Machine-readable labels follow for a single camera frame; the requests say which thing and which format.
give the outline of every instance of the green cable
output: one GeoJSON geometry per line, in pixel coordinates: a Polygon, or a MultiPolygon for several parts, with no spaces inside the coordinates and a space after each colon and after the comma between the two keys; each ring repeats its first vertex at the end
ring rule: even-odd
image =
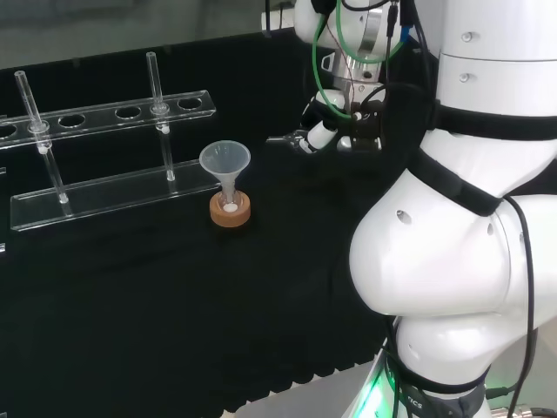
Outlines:
{"type": "Polygon", "coordinates": [[[315,77],[315,84],[319,88],[319,92],[321,93],[321,96],[325,100],[325,103],[334,114],[336,114],[338,117],[343,119],[352,119],[352,116],[346,115],[345,113],[339,111],[334,106],[334,104],[331,103],[329,98],[326,96],[325,90],[323,90],[323,86],[321,85],[321,80],[319,79],[319,72],[317,69],[317,42],[319,41],[321,28],[324,26],[324,24],[325,24],[325,16],[321,15],[321,18],[319,19],[319,24],[317,26],[317,30],[315,31],[315,36],[313,37],[313,43],[312,43],[312,66],[313,66],[313,76],[315,77]]]}
{"type": "MultiPolygon", "coordinates": [[[[372,59],[368,60],[368,59],[360,58],[358,56],[353,55],[353,52],[348,48],[348,46],[345,43],[344,38],[342,37],[342,31],[340,29],[340,6],[341,6],[341,2],[340,2],[340,0],[337,0],[337,32],[339,33],[340,46],[342,47],[344,52],[348,56],[354,58],[356,61],[358,61],[360,63],[363,63],[363,64],[378,64],[378,63],[382,63],[383,61],[385,61],[385,59],[383,59],[383,58],[379,58],[379,59],[376,59],[376,60],[372,60],[372,59]]],[[[339,111],[334,106],[334,104],[331,103],[329,98],[326,96],[325,90],[323,90],[323,86],[321,85],[321,80],[319,79],[319,70],[318,70],[318,66],[317,66],[317,43],[319,41],[319,35],[320,35],[320,32],[321,32],[321,28],[323,28],[324,25],[325,25],[325,16],[321,15],[321,17],[319,19],[319,24],[317,26],[317,30],[315,31],[315,36],[313,37],[313,43],[312,43],[312,66],[313,66],[313,76],[315,77],[315,84],[318,86],[319,92],[321,93],[321,96],[325,100],[325,103],[326,103],[327,107],[335,115],[337,115],[337,116],[339,116],[340,118],[343,118],[343,119],[352,119],[352,116],[346,115],[345,113],[342,113],[341,111],[339,111]]],[[[394,56],[394,54],[396,54],[398,52],[398,50],[400,48],[402,48],[402,45],[404,45],[404,43],[402,43],[402,42],[399,42],[398,44],[395,45],[395,47],[391,51],[389,59],[391,59],[394,56]]]]}
{"type": "MultiPolygon", "coordinates": [[[[383,61],[385,61],[384,58],[365,59],[362,57],[358,57],[358,55],[356,55],[356,53],[350,49],[350,47],[346,44],[345,37],[343,37],[342,35],[342,29],[341,29],[342,24],[340,22],[340,9],[342,9],[342,3],[341,0],[337,0],[337,32],[339,33],[340,46],[342,47],[346,55],[362,64],[380,64],[383,61]]],[[[394,56],[394,54],[397,53],[397,51],[402,47],[402,45],[403,45],[402,42],[399,42],[398,44],[395,45],[395,47],[391,51],[391,55],[389,59],[391,59],[394,56]]]]}

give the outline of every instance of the brown cork stand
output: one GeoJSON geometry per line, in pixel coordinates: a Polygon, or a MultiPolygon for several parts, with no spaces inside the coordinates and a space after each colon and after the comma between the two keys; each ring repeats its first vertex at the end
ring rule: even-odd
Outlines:
{"type": "Polygon", "coordinates": [[[218,205],[218,196],[220,192],[211,198],[209,210],[211,211],[211,219],[218,226],[224,228],[236,228],[243,225],[252,215],[252,204],[247,194],[238,191],[242,197],[242,204],[238,207],[236,212],[225,212],[218,205]]]}

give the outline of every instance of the white powder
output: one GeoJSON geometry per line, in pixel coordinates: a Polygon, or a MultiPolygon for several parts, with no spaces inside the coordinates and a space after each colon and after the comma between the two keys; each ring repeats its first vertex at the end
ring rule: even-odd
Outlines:
{"type": "Polygon", "coordinates": [[[225,212],[228,213],[236,212],[238,210],[238,205],[236,205],[235,203],[227,203],[225,207],[223,207],[223,209],[225,209],[225,212]]]}

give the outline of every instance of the clear acrylic rack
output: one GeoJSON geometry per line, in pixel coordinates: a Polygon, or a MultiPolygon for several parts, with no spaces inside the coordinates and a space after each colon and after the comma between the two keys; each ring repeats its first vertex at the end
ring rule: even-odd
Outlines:
{"type": "Polygon", "coordinates": [[[174,164],[171,123],[208,118],[217,110],[208,91],[164,96],[155,53],[147,53],[152,98],[101,104],[41,114],[23,71],[15,73],[28,115],[0,121],[0,150],[34,145],[44,159],[51,189],[10,199],[10,227],[15,231],[52,225],[105,212],[216,189],[219,183],[197,160],[174,164]],[[65,185],[52,141],[153,125],[164,166],[109,178],[65,185]]]}

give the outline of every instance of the black cloth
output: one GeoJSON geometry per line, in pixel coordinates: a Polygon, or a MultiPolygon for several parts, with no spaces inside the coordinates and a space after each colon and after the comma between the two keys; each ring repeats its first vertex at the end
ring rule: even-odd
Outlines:
{"type": "MultiPolygon", "coordinates": [[[[361,218],[423,135],[419,100],[393,93],[384,153],[304,158],[265,145],[306,104],[309,49],[292,32],[155,49],[165,94],[207,89],[218,115],[172,130],[175,161],[234,139],[252,163],[238,188],[251,221],[224,231],[210,193],[8,233],[0,256],[0,412],[24,417],[219,417],[247,400],[370,361],[381,318],[353,289],[361,218]]],[[[41,111],[150,95],[145,51],[26,68],[41,111]]],[[[393,77],[413,81],[411,49],[393,77]]],[[[13,71],[0,114],[23,114],[13,71]]],[[[153,130],[55,143],[66,183],[162,165],[153,130]]],[[[33,147],[0,154],[0,211],[49,187],[33,147]]]]}

